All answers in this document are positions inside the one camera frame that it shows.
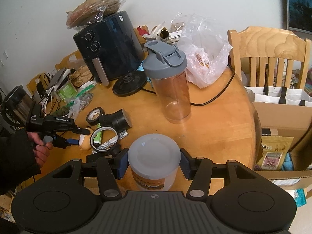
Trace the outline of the person left hand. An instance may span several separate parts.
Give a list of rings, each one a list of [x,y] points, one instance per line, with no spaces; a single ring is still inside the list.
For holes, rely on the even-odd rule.
[[[28,138],[35,144],[33,149],[36,163],[42,168],[53,148],[52,142],[44,143],[39,134],[27,132]]]

